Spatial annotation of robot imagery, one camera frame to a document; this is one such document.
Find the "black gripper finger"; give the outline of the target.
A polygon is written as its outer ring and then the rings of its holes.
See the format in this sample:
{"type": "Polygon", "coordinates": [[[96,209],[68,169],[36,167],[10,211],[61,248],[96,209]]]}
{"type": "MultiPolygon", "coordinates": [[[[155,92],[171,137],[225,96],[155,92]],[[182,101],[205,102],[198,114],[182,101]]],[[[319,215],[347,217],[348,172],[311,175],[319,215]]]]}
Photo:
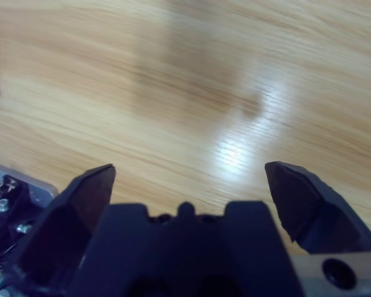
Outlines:
{"type": "Polygon", "coordinates": [[[282,227],[309,254],[371,252],[371,231],[346,200],[307,169],[265,164],[282,227]]]}
{"type": "Polygon", "coordinates": [[[116,169],[93,168],[74,178],[38,217],[15,251],[15,285],[31,296],[65,296],[100,218],[116,169]]]}

